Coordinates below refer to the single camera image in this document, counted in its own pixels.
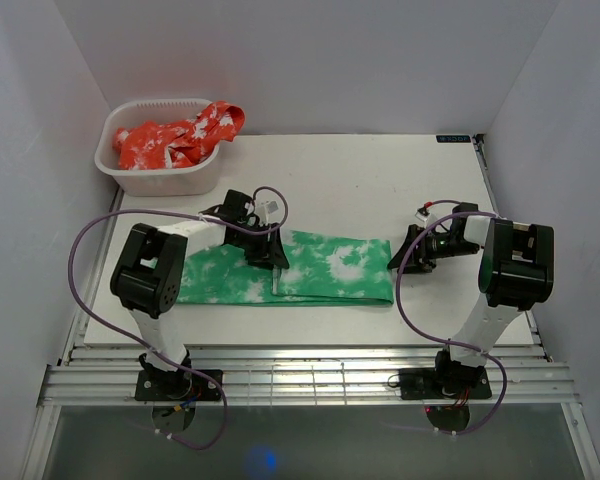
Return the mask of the green tie-dye trousers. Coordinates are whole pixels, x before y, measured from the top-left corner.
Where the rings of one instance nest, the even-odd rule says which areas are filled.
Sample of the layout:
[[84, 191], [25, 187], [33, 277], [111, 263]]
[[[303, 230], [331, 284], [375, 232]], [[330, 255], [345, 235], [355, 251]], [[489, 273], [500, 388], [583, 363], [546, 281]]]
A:
[[189, 257], [177, 302], [183, 305], [388, 306], [394, 302], [387, 269], [390, 242], [286, 230], [290, 267], [247, 264], [242, 250], [215, 247]]

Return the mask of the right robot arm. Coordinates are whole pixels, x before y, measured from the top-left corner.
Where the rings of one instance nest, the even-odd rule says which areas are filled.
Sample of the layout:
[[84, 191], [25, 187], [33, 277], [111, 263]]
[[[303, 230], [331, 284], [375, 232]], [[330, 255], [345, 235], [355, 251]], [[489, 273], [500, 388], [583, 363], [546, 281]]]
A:
[[436, 354], [431, 368], [406, 368], [398, 385], [405, 399], [488, 399], [486, 355], [509, 324], [550, 297], [554, 285], [555, 231], [483, 213], [475, 203], [452, 204], [447, 219], [434, 219], [431, 204], [388, 262], [390, 270], [429, 273], [439, 259], [480, 254], [480, 295], [461, 329]]

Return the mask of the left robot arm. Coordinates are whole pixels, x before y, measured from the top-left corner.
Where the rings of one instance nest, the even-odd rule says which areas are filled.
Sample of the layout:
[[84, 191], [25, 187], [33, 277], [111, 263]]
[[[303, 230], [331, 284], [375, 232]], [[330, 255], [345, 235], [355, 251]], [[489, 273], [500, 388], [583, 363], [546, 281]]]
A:
[[168, 398], [181, 399], [192, 387], [189, 353], [171, 315], [185, 261], [229, 245], [242, 250], [250, 266], [287, 269], [282, 223], [271, 220], [278, 211], [287, 218], [285, 199], [258, 201], [255, 194], [230, 190], [220, 204], [192, 216], [178, 214], [178, 223], [160, 227], [138, 223], [130, 230], [110, 290], [139, 328], [146, 348], [140, 357], [142, 369]]

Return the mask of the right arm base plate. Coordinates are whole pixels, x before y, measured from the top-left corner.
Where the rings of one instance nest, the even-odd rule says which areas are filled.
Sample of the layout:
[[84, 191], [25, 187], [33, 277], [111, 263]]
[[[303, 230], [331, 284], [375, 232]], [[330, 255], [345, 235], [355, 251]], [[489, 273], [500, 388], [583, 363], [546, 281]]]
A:
[[486, 373], [481, 374], [475, 386], [445, 385], [433, 368], [402, 368], [389, 376], [387, 385], [398, 389], [402, 400], [487, 400], [492, 397]]

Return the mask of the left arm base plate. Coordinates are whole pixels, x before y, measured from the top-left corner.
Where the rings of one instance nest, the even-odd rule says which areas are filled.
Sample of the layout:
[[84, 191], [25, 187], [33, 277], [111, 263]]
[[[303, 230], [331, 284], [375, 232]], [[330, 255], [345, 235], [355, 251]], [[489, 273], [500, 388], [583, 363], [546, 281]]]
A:
[[216, 384], [189, 372], [141, 371], [137, 378], [134, 399], [144, 402], [215, 402], [221, 400], [221, 394]]

